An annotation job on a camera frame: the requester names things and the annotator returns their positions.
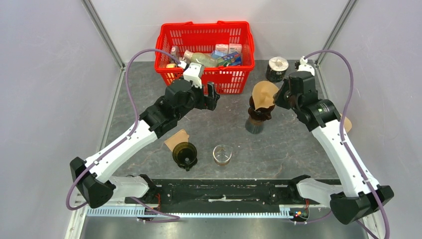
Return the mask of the brown paper coffee filter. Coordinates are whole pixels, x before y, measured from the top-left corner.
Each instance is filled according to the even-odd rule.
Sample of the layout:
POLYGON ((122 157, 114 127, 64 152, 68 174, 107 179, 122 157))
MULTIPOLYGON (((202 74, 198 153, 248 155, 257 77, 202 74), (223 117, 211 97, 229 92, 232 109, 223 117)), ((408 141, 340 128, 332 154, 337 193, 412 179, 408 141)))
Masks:
POLYGON ((252 91, 252 98, 256 109, 270 108, 275 105, 274 96, 277 94, 279 88, 272 82, 260 81, 252 91))

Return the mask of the brown dripper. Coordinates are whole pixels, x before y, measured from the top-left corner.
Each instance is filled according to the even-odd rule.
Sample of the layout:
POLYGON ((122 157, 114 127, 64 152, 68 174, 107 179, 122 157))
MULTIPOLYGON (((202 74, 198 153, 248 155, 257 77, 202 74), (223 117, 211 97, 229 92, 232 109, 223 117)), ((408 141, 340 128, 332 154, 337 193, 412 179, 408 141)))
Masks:
POLYGON ((252 97, 249 99, 249 109, 248 114, 255 121, 266 121, 272 118, 271 112, 274 110, 275 105, 272 105, 268 108, 255 108, 254 100, 252 97))

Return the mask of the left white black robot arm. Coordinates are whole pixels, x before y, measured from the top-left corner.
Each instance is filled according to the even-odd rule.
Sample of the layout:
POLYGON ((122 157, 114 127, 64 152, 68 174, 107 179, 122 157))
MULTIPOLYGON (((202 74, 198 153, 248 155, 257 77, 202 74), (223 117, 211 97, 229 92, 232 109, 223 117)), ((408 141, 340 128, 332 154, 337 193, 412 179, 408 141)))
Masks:
POLYGON ((213 82, 207 83, 207 92, 195 87, 192 81, 177 79, 115 141, 87 159, 74 158, 70 162, 72 178, 86 204, 95 209, 110 199, 127 197, 153 202, 156 190, 147 176, 115 177, 113 174, 135 153, 175 128, 191 110, 213 111, 220 98, 213 82))

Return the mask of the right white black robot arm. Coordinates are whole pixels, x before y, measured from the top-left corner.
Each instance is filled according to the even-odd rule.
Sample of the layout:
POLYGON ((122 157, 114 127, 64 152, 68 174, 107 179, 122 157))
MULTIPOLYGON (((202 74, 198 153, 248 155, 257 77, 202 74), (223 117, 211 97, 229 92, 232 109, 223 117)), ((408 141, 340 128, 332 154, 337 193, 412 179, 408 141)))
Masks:
POLYGON ((340 179, 329 185, 301 175, 289 181, 287 197, 299 204, 305 199, 331 209, 336 219, 347 225, 379 211, 375 197, 386 205, 394 197, 389 185, 382 186, 369 172, 348 135, 340 130, 340 113, 333 102, 319 99, 314 76, 296 71, 283 80, 275 95, 277 106, 292 109, 328 155, 340 179))

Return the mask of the dark dripper on table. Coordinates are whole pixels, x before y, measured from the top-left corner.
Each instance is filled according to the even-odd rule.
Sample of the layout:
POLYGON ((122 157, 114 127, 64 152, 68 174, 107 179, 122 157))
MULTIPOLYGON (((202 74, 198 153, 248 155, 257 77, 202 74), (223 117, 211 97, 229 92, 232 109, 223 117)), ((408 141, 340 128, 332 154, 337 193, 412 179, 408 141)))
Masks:
POLYGON ((197 164, 197 154, 196 147, 190 142, 181 142, 172 151, 175 163, 186 171, 190 171, 197 164))

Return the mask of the black wrapped paper roll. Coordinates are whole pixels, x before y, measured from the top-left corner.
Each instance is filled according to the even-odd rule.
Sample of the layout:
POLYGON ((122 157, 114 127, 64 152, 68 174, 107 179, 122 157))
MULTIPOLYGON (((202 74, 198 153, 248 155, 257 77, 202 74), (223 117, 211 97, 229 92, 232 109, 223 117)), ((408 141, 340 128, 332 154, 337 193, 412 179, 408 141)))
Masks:
POLYGON ((277 56, 269 59, 265 74, 266 79, 272 83, 281 82, 286 74, 288 67, 289 63, 283 57, 277 56))

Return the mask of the clear plastic bottle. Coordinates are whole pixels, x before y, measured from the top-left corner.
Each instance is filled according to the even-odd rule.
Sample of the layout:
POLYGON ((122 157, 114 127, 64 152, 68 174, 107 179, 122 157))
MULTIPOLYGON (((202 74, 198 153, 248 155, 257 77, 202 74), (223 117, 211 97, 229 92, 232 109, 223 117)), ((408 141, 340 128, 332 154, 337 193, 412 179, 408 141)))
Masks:
POLYGON ((218 61, 216 59, 201 52, 191 52, 186 50, 184 52, 184 58, 189 60, 191 63, 202 64, 204 67, 218 67, 218 61))

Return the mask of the blue green box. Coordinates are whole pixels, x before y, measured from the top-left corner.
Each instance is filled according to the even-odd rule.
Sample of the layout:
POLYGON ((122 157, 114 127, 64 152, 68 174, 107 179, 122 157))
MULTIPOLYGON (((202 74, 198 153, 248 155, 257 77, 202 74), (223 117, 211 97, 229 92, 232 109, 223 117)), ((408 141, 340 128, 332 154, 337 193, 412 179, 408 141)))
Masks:
POLYGON ((228 67, 242 65, 241 54, 236 51, 224 54, 223 52, 215 50, 211 53, 211 57, 217 61, 218 66, 228 67))

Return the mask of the white pink carton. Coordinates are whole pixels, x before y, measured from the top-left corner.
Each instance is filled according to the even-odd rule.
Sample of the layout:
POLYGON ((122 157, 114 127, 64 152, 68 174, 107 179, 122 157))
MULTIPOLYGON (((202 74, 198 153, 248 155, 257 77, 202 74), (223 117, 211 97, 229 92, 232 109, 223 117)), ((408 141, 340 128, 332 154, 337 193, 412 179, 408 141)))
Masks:
POLYGON ((238 43, 230 43, 228 45, 228 54, 232 53, 241 53, 242 52, 242 45, 238 43))
POLYGON ((215 45, 215 51, 221 52, 221 53, 223 53, 225 55, 228 54, 228 50, 229 50, 229 45, 228 44, 219 43, 219 44, 216 44, 215 45))

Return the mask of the small clear glass beaker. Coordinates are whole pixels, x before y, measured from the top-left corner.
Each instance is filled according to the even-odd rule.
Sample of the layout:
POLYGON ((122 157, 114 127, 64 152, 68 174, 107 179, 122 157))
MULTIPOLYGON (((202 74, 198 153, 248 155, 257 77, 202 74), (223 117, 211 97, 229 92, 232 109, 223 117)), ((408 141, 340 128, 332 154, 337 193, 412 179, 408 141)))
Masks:
POLYGON ((213 152, 214 162, 219 166, 227 165, 232 157, 233 148, 229 145, 217 145, 213 152))

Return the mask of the small grey pouch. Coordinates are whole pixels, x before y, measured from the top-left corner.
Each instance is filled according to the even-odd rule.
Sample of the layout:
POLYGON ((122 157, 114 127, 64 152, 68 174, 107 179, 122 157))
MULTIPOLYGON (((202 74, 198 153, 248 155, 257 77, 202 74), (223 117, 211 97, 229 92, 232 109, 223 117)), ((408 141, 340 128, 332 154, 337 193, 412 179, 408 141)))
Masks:
POLYGON ((179 49, 179 46, 177 46, 177 45, 173 45, 172 47, 171 47, 171 50, 170 50, 170 54, 172 55, 172 57, 170 57, 170 62, 171 63, 174 63, 174 64, 176 64, 176 65, 178 65, 178 62, 179 62, 179 60, 180 60, 180 49, 179 49))

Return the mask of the red plastic shopping basket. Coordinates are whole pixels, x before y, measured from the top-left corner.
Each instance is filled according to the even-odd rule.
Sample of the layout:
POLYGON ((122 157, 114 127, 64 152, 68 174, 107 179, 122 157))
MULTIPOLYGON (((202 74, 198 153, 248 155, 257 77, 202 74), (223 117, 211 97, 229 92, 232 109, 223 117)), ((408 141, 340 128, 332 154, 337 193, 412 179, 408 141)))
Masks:
POLYGON ((254 69, 254 39, 246 21, 218 21, 216 23, 166 23, 161 26, 156 48, 170 52, 178 46, 179 55, 186 50, 211 53, 216 44, 241 44, 241 65, 205 68, 202 83, 214 82, 219 94, 243 92, 249 73, 254 69))

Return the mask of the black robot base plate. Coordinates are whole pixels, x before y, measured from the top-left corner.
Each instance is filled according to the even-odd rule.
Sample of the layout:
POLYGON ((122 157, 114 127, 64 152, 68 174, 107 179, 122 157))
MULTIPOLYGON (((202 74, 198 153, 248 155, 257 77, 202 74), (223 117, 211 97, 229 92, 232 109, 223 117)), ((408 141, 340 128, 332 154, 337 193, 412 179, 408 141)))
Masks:
POLYGON ((158 204, 165 213, 264 213, 280 205, 305 206, 289 179, 146 179, 149 190, 139 200, 158 204))

